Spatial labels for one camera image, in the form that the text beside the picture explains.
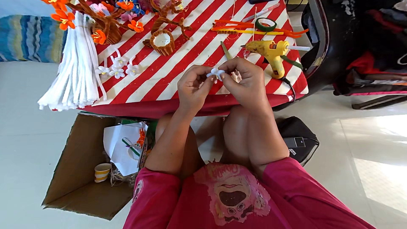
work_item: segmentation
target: red and white striped tablecloth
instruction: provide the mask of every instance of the red and white striped tablecloth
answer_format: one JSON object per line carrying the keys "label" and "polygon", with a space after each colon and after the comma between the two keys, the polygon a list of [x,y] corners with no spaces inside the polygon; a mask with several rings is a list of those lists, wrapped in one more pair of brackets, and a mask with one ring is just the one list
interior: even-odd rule
{"label": "red and white striped tablecloth", "polygon": [[[181,29],[174,25],[164,24],[160,29],[167,29],[172,31],[175,41],[175,51],[170,56],[162,56],[154,51],[152,48],[147,48],[143,45],[143,40],[149,39],[151,36],[151,28],[154,21],[158,16],[154,14],[144,15],[139,19],[139,22],[144,24],[144,31],[135,33],[134,31],[127,30],[123,33],[121,42],[115,45],[97,45],[99,64],[104,65],[103,61],[107,58],[107,66],[111,66],[112,62],[109,56],[116,57],[115,48],[117,48],[121,55],[126,59],[134,56],[133,65],[138,65],[141,73],[135,77],[126,75],[124,78],[116,79],[110,77],[103,79],[102,83],[107,92],[107,100],[97,101],[92,107],[96,108],[100,105],[115,105],[125,103],[142,102],[146,104],[149,101],[163,101],[177,99],[177,82],[183,75],[186,69],[190,66],[205,65],[218,67],[226,61],[220,41],[223,41],[228,48],[232,57],[243,57],[243,49],[240,47],[242,44],[252,40],[251,34],[217,34],[211,31],[212,23],[216,19],[241,21],[243,18],[253,15],[269,6],[276,4],[276,1],[259,3],[251,5],[247,0],[183,0],[183,5],[187,8],[179,14],[169,14],[168,18],[178,21],[180,18],[185,18],[184,25],[191,26],[192,30],[185,31],[190,36],[187,41],[181,35]],[[263,15],[277,22],[277,28],[292,30],[290,25],[285,3],[280,0],[280,6],[273,11]],[[254,40],[286,40],[291,45],[295,44],[293,38],[285,35],[255,35]],[[287,57],[295,59],[299,62],[298,51],[292,50],[287,53]],[[271,67],[269,64],[263,63],[263,57],[259,54],[251,54],[247,60],[255,63],[267,70]],[[287,62],[283,62],[287,79],[293,85],[294,90],[297,92],[297,97],[308,92],[305,76],[303,72]],[[290,88],[282,83],[280,80],[275,80],[266,74],[265,78],[266,92],[269,100],[272,95],[284,95],[285,101],[291,99],[292,92]],[[214,84],[208,98],[208,101],[216,101],[226,97],[232,97],[229,92],[222,85],[222,82]],[[101,109],[88,109],[90,111],[99,111]],[[115,115],[130,115],[126,112]]]}

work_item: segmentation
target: glue gun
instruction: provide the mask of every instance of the glue gun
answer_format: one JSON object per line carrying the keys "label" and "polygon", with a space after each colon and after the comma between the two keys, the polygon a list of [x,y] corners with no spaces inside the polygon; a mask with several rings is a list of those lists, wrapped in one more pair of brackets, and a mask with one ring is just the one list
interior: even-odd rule
{"label": "glue gun", "polygon": [[250,52],[258,53],[270,63],[273,69],[271,77],[274,79],[283,78],[285,75],[282,59],[280,56],[285,55],[289,49],[295,50],[310,50],[309,47],[291,46],[287,41],[279,41],[277,44],[273,41],[252,41],[241,47],[246,48]]}

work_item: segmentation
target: striped paper cup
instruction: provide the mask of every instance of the striped paper cup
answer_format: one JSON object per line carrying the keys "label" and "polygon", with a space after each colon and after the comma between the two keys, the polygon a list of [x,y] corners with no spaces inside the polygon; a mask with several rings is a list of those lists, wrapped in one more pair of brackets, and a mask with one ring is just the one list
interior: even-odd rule
{"label": "striped paper cup", "polygon": [[105,181],[109,175],[112,165],[109,163],[99,164],[95,167],[95,182],[99,183]]}

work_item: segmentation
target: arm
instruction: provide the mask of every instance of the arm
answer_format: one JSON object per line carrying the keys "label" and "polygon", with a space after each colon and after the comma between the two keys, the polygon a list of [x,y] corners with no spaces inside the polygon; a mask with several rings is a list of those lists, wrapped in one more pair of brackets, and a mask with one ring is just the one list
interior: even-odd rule
{"label": "arm", "polygon": [[174,175],[141,169],[123,229],[166,228],[178,202],[180,183]]}
{"label": "arm", "polygon": [[202,108],[214,77],[210,67],[192,66],[178,82],[179,108],[139,172],[124,229],[166,228],[177,205],[189,124]]}
{"label": "arm", "polygon": [[268,163],[289,156],[266,96],[264,72],[255,64],[238,57],[228,60],[219,69],[229,73],[237,70],[242,76],[239,83],[228,74],[222,74],[221,77],[224,86],[249,112],[249,158],[255,172],[261,176]]}
{"label": "arm", "polygon": [[374,229],[292,158],[268,164],[263,173],[263,182],[313,221],[318,228]]}
{"label": "arm", "polygon": [[206,77],[211,67],[193,65],[178,82],[179,108],[146,159],[145,167],[162,173],[178,175],[189,124],[202,108],[214,77]]}
{"label": "arm", "polygon": [[179,174],[189,124],[194,116],[195,114],[177,109],[147,157],[146,168],[173,175]]}

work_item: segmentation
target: table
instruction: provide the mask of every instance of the table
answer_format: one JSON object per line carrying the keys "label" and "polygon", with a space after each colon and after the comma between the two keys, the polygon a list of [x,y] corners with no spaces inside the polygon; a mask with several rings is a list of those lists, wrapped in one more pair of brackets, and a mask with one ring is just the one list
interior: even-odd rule
{"label": "table", "polygon": [[[280,6],[263,15],[277,22],[277,28],[292,30],[288,20],[285,3],[283,0],[270,1],[251,5],[247,0],[183,0],[186,11],[179,14],[169,14],[168,18],[178,21],[184,17],[184,25],[190,25],[192,30],[185,31],[190,36],[187,41],[181,36],[181,30],[174,25],[162,25],[161,29],[172,32],[175,41],[175,51],[170,56],[161,56],[152,48],[147,48],[142,41],[149,39],[150,30],[158,16],[150,13],[142,16],[138,21],[144,24],[144,31],[122,31],[121,42],[115,45],[97,45],[97,53],[100,66],[104,66],[107,58],[107,66],[112,62],[109,56],[117,57],[115,49],[126,59],[134,56],[133,65],[138,64],[141,73],[132,77],[116,79],[110,77],[103,79],[102,83],[107,92],[107,100],[97,101],[94,105],[84,108],[86,111],[115,115],[159,118],[173,112],[178,108],[177,82],[186,69],[190,66],[206,65],[218,67],[226,61],[220,41],[223,41],[231,56],[243,57],[242,44],[252,41],[251,34],[217,34],[211,31],[215,19],[241,21],[243,18],[253,15],[280,2]],[[255,35],[254,40],[286,40],[290,45],[295,40],[285,35]],[[287,53],[287,57],[299,62],[299,54],[296,50]],[[262,67],[265,72],[271,70],[269,64],[263,63],[263,57],[259,54],[250,54],[247,58],[252,63]],[[287,62],[283,62],[286,77],[290,80],[297,98],[308,92],[306,78],[303,72]],[[270,104],[276,106],[292,100],[292,91],[280,80],[272,79],[270,75],[265,77],[266,93]],[[227,115],[232,106],[238,104],[222,82],[214,84],[205,104],[198,116],[203,115]]]}

